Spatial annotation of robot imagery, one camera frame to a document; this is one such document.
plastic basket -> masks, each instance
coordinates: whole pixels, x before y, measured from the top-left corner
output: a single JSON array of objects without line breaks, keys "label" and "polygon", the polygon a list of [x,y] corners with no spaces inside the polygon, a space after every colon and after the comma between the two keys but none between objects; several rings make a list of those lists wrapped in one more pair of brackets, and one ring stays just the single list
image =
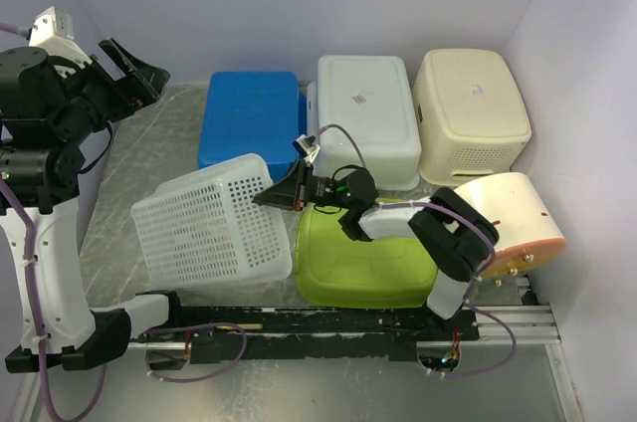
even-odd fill
[{"label": "plastic basket", "polygon": [[286,278],[290,243],[277,208],[252,203],[270,186],[247,154],[162,183],[130,214],[154,288],[237,286]]}]

